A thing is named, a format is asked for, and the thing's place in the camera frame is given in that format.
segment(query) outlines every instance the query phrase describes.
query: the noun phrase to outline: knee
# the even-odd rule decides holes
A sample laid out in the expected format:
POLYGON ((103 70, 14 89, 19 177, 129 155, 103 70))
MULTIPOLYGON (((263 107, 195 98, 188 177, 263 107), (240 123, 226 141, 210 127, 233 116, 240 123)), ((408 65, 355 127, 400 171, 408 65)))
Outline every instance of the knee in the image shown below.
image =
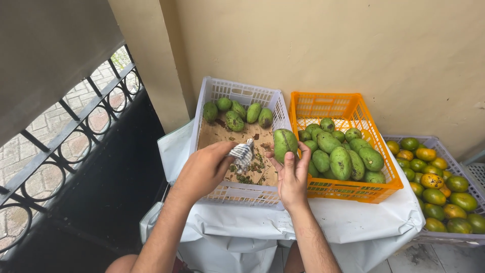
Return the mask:
POLYGON ((130 254, 116 259, 106 270, 106 273, 129 273, 138 255, 130 254))

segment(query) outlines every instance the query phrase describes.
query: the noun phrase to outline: right hand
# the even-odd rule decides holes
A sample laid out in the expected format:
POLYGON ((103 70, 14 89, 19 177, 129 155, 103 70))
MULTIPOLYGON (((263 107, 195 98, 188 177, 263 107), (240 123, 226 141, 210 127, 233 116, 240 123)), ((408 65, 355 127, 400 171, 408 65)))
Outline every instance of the right hand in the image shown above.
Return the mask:
POLYGON ((278 172, 278 195, 285 209, 291 214, 300 209, 308 208, 307 178, 308 165, 311 159, 310 148, 298 142, 298 148, 302 151, 302 158, 297 161, 295 168, 295 155, 292 152, 285 154, 285 165, 281 165, 275 159, 274 152, 266 153, 278 172))

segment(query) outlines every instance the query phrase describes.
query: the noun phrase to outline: white plastic crate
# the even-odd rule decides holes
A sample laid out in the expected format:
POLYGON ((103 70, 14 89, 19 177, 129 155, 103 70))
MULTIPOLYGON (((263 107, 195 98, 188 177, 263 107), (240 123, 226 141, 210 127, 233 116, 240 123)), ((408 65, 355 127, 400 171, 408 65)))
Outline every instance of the white plastic crate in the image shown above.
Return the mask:
MULTIPOLYGON (((290 119, 280 90, 204 77, 195 113, 190 154, 197 149, 204 104, 215 102, 222 97, 238 101, 246 110, 252 103, 258 102, 262 107, 269 108, 273 112, 271 128, 273 132, 281 128, 291 131, 290 119)), ((200 199, 199 202, 284 209, 278 197, 277 187, 241 184, 231 181, 221 182, 215 191, 200 199)))
MULTIPOLYGON (((400 143, 405 137, 414 137, 420 143, 426 145, 430 149, 436 150, 436 154, 442 157, 448 163, 447 170, 453 173, 453 175, 464 176, 469 181, 468 193, 473 195, 478 202, 478 208, 474 213, 478 213, 485 217, 485 193, 481 190, 484 188, 483 184, 480 185, 473 179, 469 172, 464 170, 460 164, 451 156, 451 154, 446 150, 445 146, 434 136, 382 136, 385 141, 394 140, 400 143)), ((481 173, 482 181, 485 184, 485 164, 482 164, 481 173)), ((439 244, 449 244, 461 247, 478 247, 485 245, 485 235, 482 234, 460 234, 460 233, 445 233, 445 232, 431 232, 423 228, 417 237, 414 237, 412 242, 415 243, 439 243, 439 244)))

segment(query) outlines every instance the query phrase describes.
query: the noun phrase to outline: left hand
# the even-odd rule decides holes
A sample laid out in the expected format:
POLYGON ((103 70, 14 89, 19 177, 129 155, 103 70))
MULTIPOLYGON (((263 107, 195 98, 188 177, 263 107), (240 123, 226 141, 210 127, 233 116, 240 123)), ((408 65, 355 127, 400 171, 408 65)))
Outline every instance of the left hand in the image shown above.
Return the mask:
POLYGON ((232 141, 219 141, 190 155, 170 193, 190 205, 211 193, 234 161, 234 157, 226 155, 236 145, 232 141))

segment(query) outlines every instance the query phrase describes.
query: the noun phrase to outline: plastic crate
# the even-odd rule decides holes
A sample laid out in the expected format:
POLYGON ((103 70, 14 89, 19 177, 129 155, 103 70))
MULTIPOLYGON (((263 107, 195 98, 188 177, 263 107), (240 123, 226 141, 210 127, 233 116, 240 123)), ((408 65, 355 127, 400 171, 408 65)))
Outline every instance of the plastic crate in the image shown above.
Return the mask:
MULTIPOLYGON (((394 140, 398 143, 405 138, 405 137, 414 137, 420 143, 426 145, 430 149, 436 150, 436 154, 439 157, 442 157, 448 163, 447 170, 453 173, 454 175, 464 176, 469 181, 468 193, 473 195, 478 201, 478 208, 474 211, 474 213, 478 213, 482 216, 485 216, 485 195, 483 191, 480 190, 483 186, 479 186, 476 181, 467 173, 466 170, 459 165, 456 160, 450 155, 450 153, 446 150, 445 146, 438 140, 437 137, 434 136, 383 136, 385 141, 394 140)), ((485 164, 481 164, 481 174, 482 181, 485 183, 485 169, 483 166, 485 164)), ((440 243, 440 244, 450 244, 455 246, 462 246, 462 247, 477 247, 480 245, 485 245, 485 235, 481 234, 461 234, 461 233, 444 233, 444 232, 431 232, 427 231, 423 228, 419 235, 415 237, 412 242, 415 243, 440 243)))
MULTIPOLYGON (((190 154, 197 149, 204 104, 206 102, 215 102, 222 97, 238 101, 246 110, 252 103, 258 102, 262 107, 269 108, 273 112, 273 131, 281 128, 291 130, 285 101, 280 90, 204 77, 195 113, 195 126, 192 132, 190 154)), ((259 206, 284 210, 278 196, 277 187, 248 185, 231 181, 221 182, 211 194, 203 197, 199 202, 259 206)))
POLYGON ((382 172, 386 176, 386 184, 331 180, 309 175, 309 198, 334 198, 378 204, 403 188, 396 167, 392 163, 392 155, 360 94, 293 92, 289 116, 297 137, 299 130, 304 130, 312 123, 319 123, 322 118, 332 118, 336 130, 342 132, 355 127, 362 131, 363 138, 384 158, 382 172))

